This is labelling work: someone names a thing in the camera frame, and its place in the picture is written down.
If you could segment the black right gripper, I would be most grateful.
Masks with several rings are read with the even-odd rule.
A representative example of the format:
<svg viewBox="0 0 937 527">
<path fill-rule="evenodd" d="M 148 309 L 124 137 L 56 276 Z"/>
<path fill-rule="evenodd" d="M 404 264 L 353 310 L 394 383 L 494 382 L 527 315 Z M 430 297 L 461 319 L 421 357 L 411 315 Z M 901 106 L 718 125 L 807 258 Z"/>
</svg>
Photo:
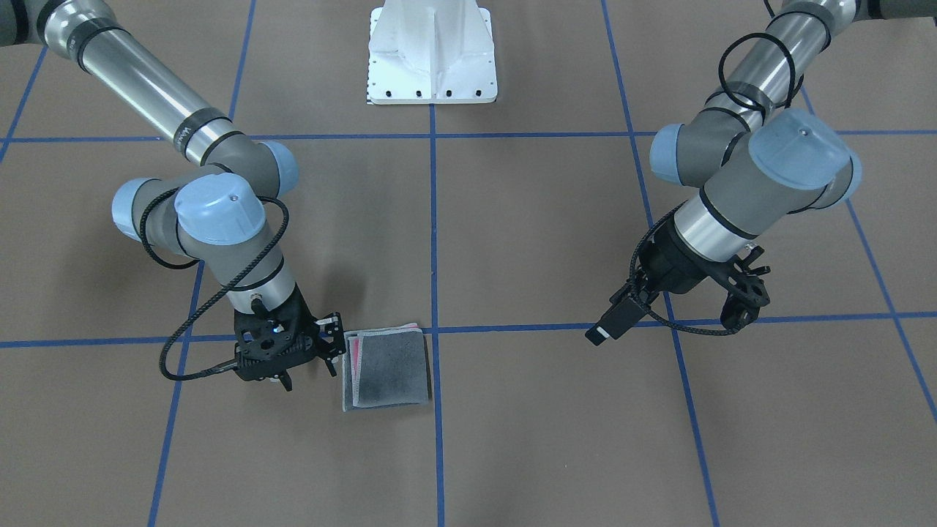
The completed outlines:
<svg viewBox="0 0 937 527">
<path fill-rule="evenodd" d="M 321 358 L 331 377 L 337 377 L 335 360 L 347 353 L 341 314 L 316 320 L 297 286 L 283 304 L 265 313 L 236 311 L 234 333 L 237 376 L 243 381 L 277 376 L 287 392 L 294 389 L 290 368 Z"/>
</svg>

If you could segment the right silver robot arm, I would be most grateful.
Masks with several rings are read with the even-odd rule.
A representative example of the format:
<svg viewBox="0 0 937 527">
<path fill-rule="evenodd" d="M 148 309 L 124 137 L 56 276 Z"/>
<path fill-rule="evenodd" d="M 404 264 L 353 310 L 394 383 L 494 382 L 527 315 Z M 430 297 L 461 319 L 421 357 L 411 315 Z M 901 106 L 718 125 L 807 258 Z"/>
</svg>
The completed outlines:
<svg viewBox="0 0 937 527">
<path fill-rule="evenodd" d="M 290 222 L 282 199 L 299 179 L 294 154 L 277 141 L 254 141 L 168 69 L 118 23 L 104 1 L 4 1 L 2 45 L 37 44 L 77 64 L 144 117 L 196 166 L 174 179 L 138 178 L 111 203 L 113 223 L 161 267 L 203 263 L 220 290 L 167 338 L 158 367 L 171 381 L 234 373 L 279 381 L 291 368 L 324 361 L 331 375 L 347 350 L 339 313 L 315 317 L 278 246 Z M 221 300 L 234 310 L 231 359 L 174 373 L 168 354 Z"/>
</svg>

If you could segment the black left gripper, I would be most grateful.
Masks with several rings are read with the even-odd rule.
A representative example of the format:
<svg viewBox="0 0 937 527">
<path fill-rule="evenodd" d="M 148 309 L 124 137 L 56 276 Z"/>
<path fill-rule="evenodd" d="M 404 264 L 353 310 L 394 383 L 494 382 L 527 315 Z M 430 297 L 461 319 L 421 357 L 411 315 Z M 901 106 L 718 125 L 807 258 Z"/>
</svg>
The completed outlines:
<svg viewBox="0 0 937 527">
<path fill-rule="evenodd" d="M 756 246 L 745 259 L 733 255 L 728 261 L 709 261 L 695 254 L 676 230 L 675 220 L 659 220 L 639 242 L 632 254 L 626 283 L 611 298 L 611 327 L 629 330 L 650 316 L 670 328 L 654 313 L 652 303 L 662 293 L 686 294 L 705 279 L 722 287 L 727 297 L 720 314 L 726 330 L 740 330 L 756 321 L 760 309 L 770 303 L 762 279 L 768 266 L 750 267 L 763 254 Z"/>
</svg>

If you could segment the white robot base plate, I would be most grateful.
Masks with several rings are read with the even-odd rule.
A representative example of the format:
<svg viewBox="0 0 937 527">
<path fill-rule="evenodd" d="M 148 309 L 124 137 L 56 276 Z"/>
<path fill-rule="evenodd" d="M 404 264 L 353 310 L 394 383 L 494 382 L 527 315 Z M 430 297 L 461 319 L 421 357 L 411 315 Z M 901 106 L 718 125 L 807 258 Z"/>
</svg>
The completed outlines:
<svg viewBox="0 0 937 527">
<path fill-rule="evenodd" d="M 369 15 L 368 53 L 370 104 L 498 99 L 491 13 L 475 1 L 385 1 Z"/>
</svg>

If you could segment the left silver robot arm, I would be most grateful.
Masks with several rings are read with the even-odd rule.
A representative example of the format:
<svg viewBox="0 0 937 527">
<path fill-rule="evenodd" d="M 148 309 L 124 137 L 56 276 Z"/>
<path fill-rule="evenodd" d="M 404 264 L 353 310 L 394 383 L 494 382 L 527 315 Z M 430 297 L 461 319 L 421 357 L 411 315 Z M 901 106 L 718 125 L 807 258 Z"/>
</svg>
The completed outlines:
<svg viewBox="0 0 937 527">
<path fill-rule="evenodd" d="M 630 258 L 628 279 L 588 331 L 595 344 L 619 338 L 662 294 L 704 280 L 726 291 L 719 336 L 736 334 L 769 303 L 755 240 L 787 214 L 836 206 L 856 191 L 862 164 L 809 111 L 793 109 L 811 62 L 857 21 L 934 18 L 933 1 L 784 1 L 736 69 L 717 66 L 719 88 L 688 124 L 652 141 L 652 171 L 696 194 L 658 220 Z"/>
</svg>

